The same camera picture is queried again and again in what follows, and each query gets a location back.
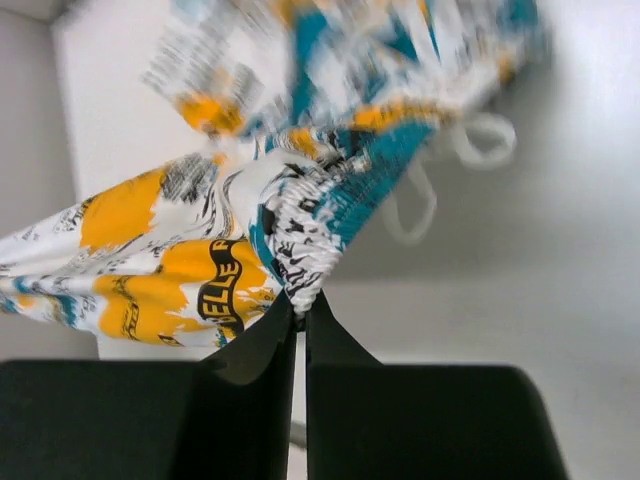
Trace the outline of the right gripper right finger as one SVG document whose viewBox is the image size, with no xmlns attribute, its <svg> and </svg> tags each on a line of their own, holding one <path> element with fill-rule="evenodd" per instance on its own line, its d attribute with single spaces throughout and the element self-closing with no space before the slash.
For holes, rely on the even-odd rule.
<svg viewBox="0 0 640 480">
<path fill-rule="evenodd" d="M 384 364 L 334 317 L 306 315 L 311 479 L 565 479 L 543 399 L 511 365 Z"/>
</svg>

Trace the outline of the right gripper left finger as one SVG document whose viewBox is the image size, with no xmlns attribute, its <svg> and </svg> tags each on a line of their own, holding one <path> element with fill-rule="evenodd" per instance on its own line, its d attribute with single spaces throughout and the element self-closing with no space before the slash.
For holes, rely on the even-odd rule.
<svg viewBox="0 0 640 480">
<path fill-rule="evenodd" d="M 296 332 L 279 296 L 200 361 L 1 366 L 5 479 L 283 479 Z"/>
</svg>

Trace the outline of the white yellow teal printed shorts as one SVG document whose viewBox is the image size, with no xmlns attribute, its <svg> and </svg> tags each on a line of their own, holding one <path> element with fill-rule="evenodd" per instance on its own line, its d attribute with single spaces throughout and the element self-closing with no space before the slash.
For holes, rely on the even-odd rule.
<svg viewBox="0 0 640 480">
<path fill-rule="evenodd" d="M 433 140 L 512 158 L 488 100 L 542 48 L 533 1 L 175 1 L 144 80 L 206 146 L 1 241 L 1 309 L 219 349 L 308 312 L 371 215 L 418 243 Z"/>
</svg>

